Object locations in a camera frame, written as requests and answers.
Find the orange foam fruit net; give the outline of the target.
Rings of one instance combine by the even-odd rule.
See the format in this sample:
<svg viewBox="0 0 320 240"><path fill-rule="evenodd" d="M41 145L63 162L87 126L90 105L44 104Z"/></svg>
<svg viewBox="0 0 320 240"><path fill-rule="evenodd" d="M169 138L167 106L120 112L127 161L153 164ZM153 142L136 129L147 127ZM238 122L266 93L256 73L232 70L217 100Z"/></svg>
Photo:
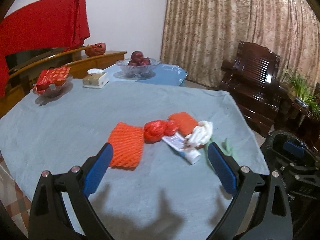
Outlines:
<svg viewBox="0 0 320 240"><path fill-rule="evenodd" d="M144 130L119 122L108 137L113 148L112 168L136 168L143 155Z"/></svg>

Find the white tissue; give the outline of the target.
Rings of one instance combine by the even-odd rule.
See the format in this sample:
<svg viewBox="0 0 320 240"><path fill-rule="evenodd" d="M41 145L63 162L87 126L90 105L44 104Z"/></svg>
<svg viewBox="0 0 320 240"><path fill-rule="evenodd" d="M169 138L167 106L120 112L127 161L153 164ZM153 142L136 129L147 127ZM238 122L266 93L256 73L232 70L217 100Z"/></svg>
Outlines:
<svg viewBox="0 0 320 240"><path fill-rule="evenodd" d="M213 123L206 120L199 121L192 133L185 137L184 145L186 148L200 148L211 140L212 134Z"/></svg>

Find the grey-blue table cloth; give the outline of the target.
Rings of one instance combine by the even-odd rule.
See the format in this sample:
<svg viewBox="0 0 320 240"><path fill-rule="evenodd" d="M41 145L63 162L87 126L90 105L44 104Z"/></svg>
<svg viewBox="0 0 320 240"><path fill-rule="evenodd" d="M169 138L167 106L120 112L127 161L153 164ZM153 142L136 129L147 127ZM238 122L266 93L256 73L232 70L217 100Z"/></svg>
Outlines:
<svg viewBox="0 0 320 240"><path fill-rule="evenodd" d="M231 196L207 160L189 164L165 142L147 144L144 125L188 113L213 124L213 141L239 165L268 174L251 129L227 92L114 82L88 89L80 80L55 100L25 96L1 118L1 153L23 193L32 198L43 171L67 172L109 142L133 166L108 166L89 198L115 239L205 239Z"/></svg>

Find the green potted plant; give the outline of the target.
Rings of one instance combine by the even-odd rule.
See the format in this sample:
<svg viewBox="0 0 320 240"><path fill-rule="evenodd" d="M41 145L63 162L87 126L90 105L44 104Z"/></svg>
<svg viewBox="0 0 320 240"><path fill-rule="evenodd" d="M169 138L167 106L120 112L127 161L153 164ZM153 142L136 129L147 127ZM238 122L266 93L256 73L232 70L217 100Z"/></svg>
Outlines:
<svg viewBox="0 0 320 240"><path fill-rule="evenodd" d="M298 99L298 102L306 105L311 114L319 120L317 94L313 94L313 87L309 85L306 77L299 72L287 70L284 81L289 86L290 92Z"/></svg>

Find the red-brown bag on bench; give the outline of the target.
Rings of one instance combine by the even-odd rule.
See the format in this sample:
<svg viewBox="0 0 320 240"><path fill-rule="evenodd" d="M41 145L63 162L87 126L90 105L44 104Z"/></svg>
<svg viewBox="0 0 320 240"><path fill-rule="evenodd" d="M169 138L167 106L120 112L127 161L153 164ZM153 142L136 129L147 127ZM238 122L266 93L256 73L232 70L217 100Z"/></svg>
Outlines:
<svg viewBox="0 0 320 240"><path fill-rule="evenodd" d="M105 43L96 43L96 44L87 46L85 49L85 54L88 57L100 56L100 55L103 55L105 51L106 51Z"/></svg>

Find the beige patterned curtain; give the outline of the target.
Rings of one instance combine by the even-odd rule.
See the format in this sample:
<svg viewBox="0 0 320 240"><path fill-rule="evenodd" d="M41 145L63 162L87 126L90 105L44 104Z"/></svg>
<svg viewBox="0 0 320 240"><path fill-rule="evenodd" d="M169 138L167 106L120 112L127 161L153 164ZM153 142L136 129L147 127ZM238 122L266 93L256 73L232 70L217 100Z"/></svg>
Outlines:
<svg viewBox="0 0 320 240"><path fill-rule="evenodd" d="M167 0L161 60L191 81L217 86L240 41L279 55L278 77L291 70L319 81L319 20L306 0Z"/></svg>

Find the dark red apples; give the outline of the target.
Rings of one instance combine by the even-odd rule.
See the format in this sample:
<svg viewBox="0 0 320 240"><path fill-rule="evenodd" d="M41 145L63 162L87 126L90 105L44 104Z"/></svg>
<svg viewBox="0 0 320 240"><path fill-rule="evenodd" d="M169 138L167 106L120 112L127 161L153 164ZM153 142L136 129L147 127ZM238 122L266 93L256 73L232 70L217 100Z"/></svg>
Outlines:
<svg viewBox="0 0 320 240"><path fill-rule="evenodd" d="M144 57L141 51L134 51L131 54L130 61L128 62L129 66L134 66L134 67L146 66L150 64L151 64L150 59L148 57Z"/></svg>

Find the black trash bin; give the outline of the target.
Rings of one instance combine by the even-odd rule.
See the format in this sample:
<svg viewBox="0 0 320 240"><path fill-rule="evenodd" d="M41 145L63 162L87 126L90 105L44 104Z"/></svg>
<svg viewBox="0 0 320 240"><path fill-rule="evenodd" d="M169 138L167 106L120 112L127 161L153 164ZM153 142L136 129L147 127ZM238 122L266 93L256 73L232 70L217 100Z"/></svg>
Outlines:
<svg viewBox="0 0 320 240"><path fill-rule="evenodd" d="M319 239L319 156L287 131L273 131L260 147L277 170L289 200L294 239Z"/></svg>

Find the glass fruit bowl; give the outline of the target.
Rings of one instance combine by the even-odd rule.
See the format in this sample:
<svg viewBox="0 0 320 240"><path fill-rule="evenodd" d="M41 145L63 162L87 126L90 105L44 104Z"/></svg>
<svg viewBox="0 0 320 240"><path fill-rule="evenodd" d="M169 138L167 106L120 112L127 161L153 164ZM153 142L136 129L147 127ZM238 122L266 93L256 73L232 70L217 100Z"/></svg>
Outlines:
<svg viewBox="0 0 320 240"><path fill-rule="evenodd" d="M160 62L154 59L150 59L150 64L141 66L129 65L129 61L130 59L125 59L116 62L124 77L151 77L155 74L154 70L160 65Z"/></svg>

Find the red snack packet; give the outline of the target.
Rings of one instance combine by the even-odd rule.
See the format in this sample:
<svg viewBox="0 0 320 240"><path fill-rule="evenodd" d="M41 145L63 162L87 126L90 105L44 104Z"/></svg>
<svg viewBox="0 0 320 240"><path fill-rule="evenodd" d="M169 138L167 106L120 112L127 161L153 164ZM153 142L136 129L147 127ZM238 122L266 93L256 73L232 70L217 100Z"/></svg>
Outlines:
<svg viewBox="0 0 320 240"><path fill-rule="evenodd" d="M70 67L67 66L43 70L36 81L35 87L38 90L45 90L51 84L55 84L56 86L63 85L69 75L69 71Z"/></svg>

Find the tissue box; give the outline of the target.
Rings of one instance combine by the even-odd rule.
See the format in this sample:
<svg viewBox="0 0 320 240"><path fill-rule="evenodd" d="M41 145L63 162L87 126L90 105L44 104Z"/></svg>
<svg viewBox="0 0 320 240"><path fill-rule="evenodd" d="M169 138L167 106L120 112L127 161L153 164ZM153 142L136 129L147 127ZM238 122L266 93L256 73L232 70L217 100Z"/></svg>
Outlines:
<svg viewBox="0 0 320 240"><path fill-rule="evenodd" d="M103 69L92 68L82 79L82 86L85 88L102 89L109 82L109 77Z"/></svg>

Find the red cloth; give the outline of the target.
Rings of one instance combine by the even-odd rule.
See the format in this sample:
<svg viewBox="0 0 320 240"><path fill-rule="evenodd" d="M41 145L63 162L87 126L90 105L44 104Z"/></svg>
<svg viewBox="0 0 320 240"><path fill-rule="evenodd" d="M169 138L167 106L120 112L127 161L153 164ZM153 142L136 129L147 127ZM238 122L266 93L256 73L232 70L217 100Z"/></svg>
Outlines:
<svg viewBox="0 0 320 240"><path fill-rule="evenodd" d="M1 22L1 97L9 80L5 57L21 51L76 48L90 37L86 0L39 0Z"/></svg>

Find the red plastic bag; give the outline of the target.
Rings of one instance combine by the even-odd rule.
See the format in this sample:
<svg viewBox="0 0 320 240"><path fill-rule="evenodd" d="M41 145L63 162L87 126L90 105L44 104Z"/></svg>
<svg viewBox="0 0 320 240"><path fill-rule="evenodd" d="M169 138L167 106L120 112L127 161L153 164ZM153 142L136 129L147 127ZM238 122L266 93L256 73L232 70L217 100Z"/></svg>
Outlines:
<svg viewBox="0 0 320 240"><path fill-rule="evenodd" d="M179 125L171 120L156 120L144 125L144 141L149 144L159 142L164 136L173 136Z"/></svg>

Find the small glass dish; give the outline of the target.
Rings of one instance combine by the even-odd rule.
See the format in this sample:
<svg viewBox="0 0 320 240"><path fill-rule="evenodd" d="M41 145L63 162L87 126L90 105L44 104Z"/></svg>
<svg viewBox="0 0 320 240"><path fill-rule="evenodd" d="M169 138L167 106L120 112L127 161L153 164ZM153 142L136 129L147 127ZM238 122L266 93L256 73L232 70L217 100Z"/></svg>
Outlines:
<svg viewBox="0 0 320 240"><path fill-rule="evenodd" d="M57 98L71 91L71 89L73 88L72 80L73 80L73 77L70 75L67 77L63 85L56 86L55 84L51 84L45 90L38 90L34 86L32 91L34 94L38 95L41 98L50 98L50 99Z"/></svg>

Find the white toothpaste tube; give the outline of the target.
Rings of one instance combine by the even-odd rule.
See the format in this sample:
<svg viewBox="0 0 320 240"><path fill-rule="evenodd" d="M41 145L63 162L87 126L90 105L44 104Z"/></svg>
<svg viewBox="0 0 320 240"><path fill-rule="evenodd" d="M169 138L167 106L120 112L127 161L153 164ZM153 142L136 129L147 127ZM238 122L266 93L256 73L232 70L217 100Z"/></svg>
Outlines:
<svg viewBox="0 0 320 240"><path fill-rule="evenodd" d="M190 165L193 165L200 160L200 152L195 148L187 147L185 138L181 136L180 133L176 132L172 136L165 135L162 140Z"/></svg>

